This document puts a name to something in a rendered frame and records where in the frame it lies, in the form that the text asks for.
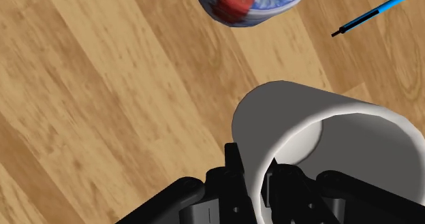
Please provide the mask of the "blue and black pen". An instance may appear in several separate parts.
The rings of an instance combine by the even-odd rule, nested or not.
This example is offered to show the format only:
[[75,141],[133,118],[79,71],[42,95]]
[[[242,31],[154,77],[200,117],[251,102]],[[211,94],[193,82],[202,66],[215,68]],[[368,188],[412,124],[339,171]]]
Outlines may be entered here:
[[332,37],[335,37],[339,34],[344,34],[353,28],[357,27],[358,25],[362,24],[363,22],[366,22],[367,20],[370,20],[371,18],[375,17],[376,15],[385,12],[386,10],[390,9],[391,7],[398,5],[404,0],[388,0],[385,3],[382,3],[381,5],[367,11],[366,13],[362,14],[361,16],[351,20],[350,22],[342,25],[339,27],[338,30],[333,32],[331,34]]

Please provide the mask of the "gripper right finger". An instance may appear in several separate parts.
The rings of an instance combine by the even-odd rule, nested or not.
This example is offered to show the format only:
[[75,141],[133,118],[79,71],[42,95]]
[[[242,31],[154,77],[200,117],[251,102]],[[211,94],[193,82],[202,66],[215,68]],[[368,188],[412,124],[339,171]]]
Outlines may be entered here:
[[425,206],[334,170],[272,161],[261,195],[273,224],[425,224]]

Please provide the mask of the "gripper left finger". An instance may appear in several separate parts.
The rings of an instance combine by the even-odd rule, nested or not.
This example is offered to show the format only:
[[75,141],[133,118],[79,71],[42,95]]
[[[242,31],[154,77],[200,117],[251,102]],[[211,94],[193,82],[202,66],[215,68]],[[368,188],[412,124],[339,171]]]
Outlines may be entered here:
[[225,165],[204,182],[179,178],[116,224],[257,224],[237,144],[225,145]]

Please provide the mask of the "white cup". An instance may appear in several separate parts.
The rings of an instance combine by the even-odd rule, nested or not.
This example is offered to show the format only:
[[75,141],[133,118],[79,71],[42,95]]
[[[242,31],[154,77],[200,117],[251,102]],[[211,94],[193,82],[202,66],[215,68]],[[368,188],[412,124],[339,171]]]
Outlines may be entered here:
[[250,91],[238,104],[232,137],[258,224],[272,224],[261,197],[272,161],[311,178],[340,171],[425,205],[425,137],[385,107],[288,81]]

